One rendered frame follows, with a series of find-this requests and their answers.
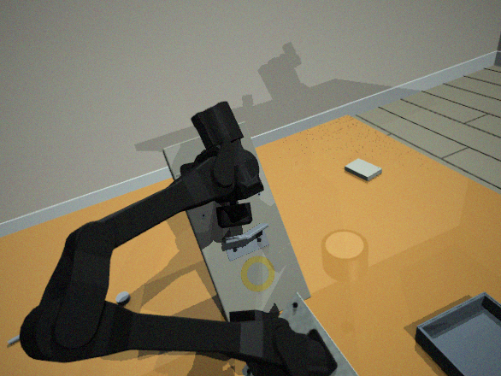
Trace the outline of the grey service panel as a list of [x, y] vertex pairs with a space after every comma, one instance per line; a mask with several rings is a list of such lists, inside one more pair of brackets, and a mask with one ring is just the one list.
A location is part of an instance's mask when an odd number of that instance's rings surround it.
[[[218, 226], [216, 208], [230, 205], [227, 202], [213, 201], [186, 211], [227, 321], [229, 312], [234, 311], [280, 312], [296, 292], [303, 300], [311, 297], [248, 128], [245, 122], [238, 125], [244, 136], [240, 139], [244, 150], [258, 161], [264, 188], [252, 197], [236, 201], [250, 203], [252, 222], [227, 228]], [[194, 162], [204, 151], [200, 137], [164, 148], [174, 181], [181, 176], [180, 167]], [[230, 261], [222, 239], [244, 234], [260, 223], [269, 224], [264, 229], [269, 245]]]

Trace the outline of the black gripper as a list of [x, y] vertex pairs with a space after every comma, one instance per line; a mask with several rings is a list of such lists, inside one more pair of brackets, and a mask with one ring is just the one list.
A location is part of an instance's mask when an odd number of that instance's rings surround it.
[[251, 204], [237, 204], [237, 200], [243, 200], [239, 188], [234, 188], [230, 194], [215, 200], [216, 203], [230, 203], [228, 206], [216, 208], [218, 226], [221, 228], [248, 225], [252, 222]]

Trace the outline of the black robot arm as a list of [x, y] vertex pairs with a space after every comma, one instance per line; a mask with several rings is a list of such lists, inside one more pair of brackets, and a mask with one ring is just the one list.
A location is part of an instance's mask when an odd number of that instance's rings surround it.
[[137, 314], [105, 301], [116, 248], [234, 188], [243, 199], [264, 191], [258, 161], [240, 143], [244, 136], [228, 102], [191, 120], [206, 151], [183, 164], [167, 188], [69, 234], [39, 305], [22, 322], [22, 349], [58, 363], [126, 350], [219, 352], [245, 361], [253, 376], [330, 376], [338, 363], [319, 332], [295, 333], [279, 312], [234, 311], [230, 321], [220, 321]]

